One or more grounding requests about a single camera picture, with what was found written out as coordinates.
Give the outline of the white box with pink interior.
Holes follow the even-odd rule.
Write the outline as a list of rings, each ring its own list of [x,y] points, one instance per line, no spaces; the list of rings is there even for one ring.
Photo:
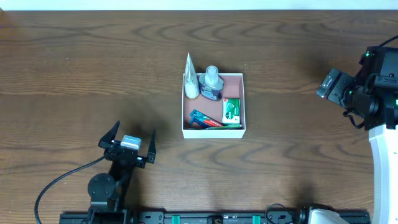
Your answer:
[[[195,99],[186,97],[185,89],[182,88],[182,124],[181,129],[185,139],[241,139],[246,131],[246,111],[245,111],[245,91],[244,76],[242,73],[221,73],[220,77],[224,81],[221,95],[224,98],[240,99],[240,124],[239,129],[214,129],[204,130],[200,125],[193,123],[190,113],[197,110],[217,121],[221,121],[223,115],[223,102],[211,101],[202,95]]]

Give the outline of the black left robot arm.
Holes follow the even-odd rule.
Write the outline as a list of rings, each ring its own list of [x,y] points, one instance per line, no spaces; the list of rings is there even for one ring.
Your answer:
[[[141,139],[128,135],[120,141],[115,139],[119,125],[117,121],[99,140],[98,146],[104,149],[104,159],[112,164],[109,172],[97,174],[89,181],[91,202],[88,218],[83,223],[127,224],[135,219],[132,212],[124,207],[125,196],[134,169],[143,169],[147,163],[155,162],[155,132],[150,138],[147,155],[140,156]]]

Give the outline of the green white toothbrush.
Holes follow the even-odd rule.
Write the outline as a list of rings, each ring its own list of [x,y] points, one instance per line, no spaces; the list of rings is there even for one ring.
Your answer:
[[[226,126],[217,126],[217,127],[209,127],[205,128],[205,130],[231,130],[231,129],[241,129],[241,124],[229,124]]]

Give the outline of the teal toothpaste tube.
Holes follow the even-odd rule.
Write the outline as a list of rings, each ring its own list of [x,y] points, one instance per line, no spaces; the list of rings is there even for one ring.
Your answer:
[[[203,114],[202,112],[199,112],[197,110],[193,110],[191,113],[197,113],[200,115],[203,115],[205,117],[205,123],[208,124],[210,127],[217,127],[217,126],[223,126],[223,124],[205,114]]]

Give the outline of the white cosmetic tube gold cap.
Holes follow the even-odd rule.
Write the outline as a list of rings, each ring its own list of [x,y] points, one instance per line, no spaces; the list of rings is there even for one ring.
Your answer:
[[[187,55],[183,85],[187,98],[194,99],[199,95],[198,77],[190,53]]]

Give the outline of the blue foam soap pump bottle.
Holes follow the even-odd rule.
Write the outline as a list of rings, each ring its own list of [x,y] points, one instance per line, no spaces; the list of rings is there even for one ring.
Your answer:
[[[205,73],[199,76],[200,94],[212,101],[220,101],[223,89],[223,79],[219,76],[218,68],[210,65]]]

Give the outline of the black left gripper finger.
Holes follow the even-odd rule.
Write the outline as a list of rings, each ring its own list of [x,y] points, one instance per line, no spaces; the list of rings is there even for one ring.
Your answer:
[[[155,157],[156,157],[155,130],[153,130],[147,153],[147,162],[153,164],[155,162]]]
[[[99,140],[98,146],[100,148],[109,148],[113,145],[113,141],[117,135],[120,121],[117,121],[114,126]]]

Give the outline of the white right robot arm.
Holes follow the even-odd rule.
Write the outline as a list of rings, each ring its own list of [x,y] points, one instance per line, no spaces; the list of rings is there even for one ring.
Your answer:
[[[397,223],[397,85],[380,85],[379,80],[394,77],[378,73],[352,77],[330,70],[317,95],[345,109],[343,116],[354,122],[352,114],[362,117],[369,133],[374,166],[373,223]]]

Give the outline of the green white soap bar pack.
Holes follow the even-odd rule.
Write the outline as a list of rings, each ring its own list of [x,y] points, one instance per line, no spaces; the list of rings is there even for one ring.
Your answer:
[[[223,124],[239,124],[240,123],[240,99],[239,98],[223,98]]]

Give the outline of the blue disposable razor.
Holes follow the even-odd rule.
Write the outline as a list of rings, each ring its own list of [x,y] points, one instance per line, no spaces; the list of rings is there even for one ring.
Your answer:
[[[209,128],[210,126],[205,123],[205,117],[203,115],[197,114],[197,113],[191,113],[190,114],[190,122],[189,125],[192,126],[193,123],[198,124],[202,128]]]

